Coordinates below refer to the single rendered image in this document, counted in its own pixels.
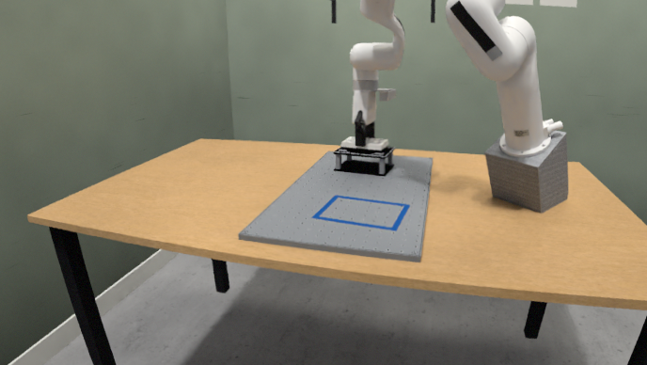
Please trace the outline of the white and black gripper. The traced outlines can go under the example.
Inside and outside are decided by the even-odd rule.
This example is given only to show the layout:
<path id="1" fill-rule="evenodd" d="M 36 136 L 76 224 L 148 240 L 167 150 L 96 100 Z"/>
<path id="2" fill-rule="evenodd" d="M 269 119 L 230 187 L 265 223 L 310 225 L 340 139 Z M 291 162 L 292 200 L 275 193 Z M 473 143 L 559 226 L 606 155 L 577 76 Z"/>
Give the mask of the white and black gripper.
<path id="1" fill-rule="evenodd" d="M 374 138 L 376 93 L 375 91 L 370 90 L 353 89 L 353 91 L 355 93 L 353 100 L 352 123 L 355 125 L 355 145 L 365 147 L 366 138 Z M 363 129 L 361 125 L 363 126 Z M 366 125 L 368 126 L 366 127 Z M 367 136 L 365 133 L 367 133 Z"/>

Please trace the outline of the blue rectangular tape outline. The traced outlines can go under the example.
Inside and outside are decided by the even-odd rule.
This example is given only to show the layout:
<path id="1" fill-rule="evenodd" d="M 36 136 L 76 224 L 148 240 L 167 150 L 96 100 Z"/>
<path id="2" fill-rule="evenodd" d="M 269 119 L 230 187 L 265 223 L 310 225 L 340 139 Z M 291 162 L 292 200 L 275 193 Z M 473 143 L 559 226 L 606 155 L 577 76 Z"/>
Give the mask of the blue rectangular tape outline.
<path id="1" fill-rule="evenodd" d="M 349 199 L 356 199 L 356 200 L 364 200 L 364 201 L 370 201 L 370 202 L 378 202 L 378 203 L 385 203 L 385 204 L 392 204 L 392 205 L 400 205 L 404 206 L 402 208 L 401 213 L 399 214 L 397 220 L 395 221 L 394 225 L 392 228 L 389 227 L 382 227 L 382 226 L 376 226 L 376 225 L 370 225 L 370 224 L 363 224 L 363 223 L 357 223 L 357 222 L 351 222 L 351 221 L 345 221 L 345 220 L 338 220 L 338 219 L 333 219 L 333 218 L 326 218 L 326 217 L 320 217 L 320 215 L 337 199 L 337 198 L 349 198 Z M 322 220 L 328 220 L 328 221 L 334 221 L 334 222 L 340 222 L 340 223 L 346 223 L 346 224 L 352 224 L 352 225 L 358 225 L 358 226 L 364 226 L 364 227 L 371 227 L 371 228 L 377 228 L 377 229 L 383 229 L 383 230 L 397 230 L 398 227 L 400 226 L 402 219 L 404 218 L 408 208 L 410 205 L 408 204 L 400 204 L 400 203 L 394 203 L 394 202 L 386 202 L 386 201 L 379 201 L 379 200 L 372 200 L 372 199 L 364 199 L 364 198 L 351 198 L 351 197 L 344 197 L 344 196 L 334 196 L 332 197 L 324 206 L 323 208 L 318 211 L 313 217 L 311 218 L 316 218 L 316 219 L 322 219 Z"/>

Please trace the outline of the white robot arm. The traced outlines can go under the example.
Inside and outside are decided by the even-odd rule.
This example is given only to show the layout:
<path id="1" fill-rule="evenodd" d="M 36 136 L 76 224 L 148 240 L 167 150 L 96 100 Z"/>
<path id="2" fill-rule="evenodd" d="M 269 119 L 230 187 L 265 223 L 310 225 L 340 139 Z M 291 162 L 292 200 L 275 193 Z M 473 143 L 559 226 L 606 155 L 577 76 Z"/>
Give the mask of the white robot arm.
<path id="1" fill-rule="evenodd" d="M 505 2 L 448 0 L 446 17 L 478 71 L 496 81 L 506 133 L 506 138 L 505 134 L 500 138 L 500 148 L 513 157 L 531 157 L 547 150 L 551 132 L 563 129 L 563 125 L 553 119 L 543 122 L 535 33 L 523 18 L 497 20 Z M 391 30 L 394 38 L 392 43 L 358 43 L 350 52 L 353 89 L 380 91 L 379 101 L 396 98 L 396 89 L 378 88 L 378 71 L 398 69 L 405 45 L 394 5 L 395 0 L 360 0 L 361 14 Z"/>

